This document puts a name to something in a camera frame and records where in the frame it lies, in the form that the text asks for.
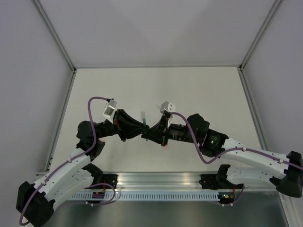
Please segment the green fineliner pen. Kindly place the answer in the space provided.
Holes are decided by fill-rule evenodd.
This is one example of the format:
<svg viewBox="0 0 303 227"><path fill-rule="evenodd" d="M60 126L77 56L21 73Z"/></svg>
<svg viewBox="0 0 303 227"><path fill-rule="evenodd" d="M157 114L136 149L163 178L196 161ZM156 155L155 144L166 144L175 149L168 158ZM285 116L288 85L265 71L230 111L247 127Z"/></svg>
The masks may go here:
<svg viewBox="0 0 303 227"><path fill-rule="evenodd" d="M144 128L146 129L146 131L148 131L149 127L148 127L148 125L146 123L146 119L145 118L143 118L143 124L144 124Z"/></svg>

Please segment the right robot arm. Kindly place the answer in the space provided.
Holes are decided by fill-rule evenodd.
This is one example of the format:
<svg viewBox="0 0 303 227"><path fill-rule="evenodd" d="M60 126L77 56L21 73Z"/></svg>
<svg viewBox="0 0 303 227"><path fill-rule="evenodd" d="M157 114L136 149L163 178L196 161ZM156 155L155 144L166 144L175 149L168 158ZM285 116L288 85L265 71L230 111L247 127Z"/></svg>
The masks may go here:
<svg viewBox="0 0 303 227"><path fill-rule="evenodd" d="M202 162L209 165L220 158L249 165L247 170L232 168L229 164L219 167L216 175L218 186L246 183L267 183L287 196L303 195L303 158L298 152L280 154L254 149L226 134L209 128L210 123L199 114L188 118L172 112L142 134L142 138L166 146L169 140L194 144Z"/></svg>

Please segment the clear pen cap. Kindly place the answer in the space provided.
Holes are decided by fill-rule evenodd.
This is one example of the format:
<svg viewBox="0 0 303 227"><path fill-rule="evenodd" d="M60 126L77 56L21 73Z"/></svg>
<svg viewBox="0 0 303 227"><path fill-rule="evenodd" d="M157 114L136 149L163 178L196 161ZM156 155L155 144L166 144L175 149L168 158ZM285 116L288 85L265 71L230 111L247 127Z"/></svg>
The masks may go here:
<svg viewBox="0 0 303 227"><path fill-rule="evenodd" d="M146 115L145 115L145 111L141 111L141 119L142 119L143 124L145 125L145 124L146 124Z"/></svg>

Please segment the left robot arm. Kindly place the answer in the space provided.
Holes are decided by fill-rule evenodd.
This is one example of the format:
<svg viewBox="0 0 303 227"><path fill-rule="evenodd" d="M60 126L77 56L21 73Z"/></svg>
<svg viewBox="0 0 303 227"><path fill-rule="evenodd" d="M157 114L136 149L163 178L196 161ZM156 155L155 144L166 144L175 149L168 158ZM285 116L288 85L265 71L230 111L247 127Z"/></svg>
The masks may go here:
<svg viewBox="0 0 303 227"><path fill-rule="evenodd" d="M33 183L25 181L19 186L16 203L20 212L19 224L41 227L72 195L104 184L103 171L92 164L105 146L102 138L118 135L125 141L145 134L149 129L123 109L115 111L113 121L82 121L77 128L79 142L66 161Z"/></svg>

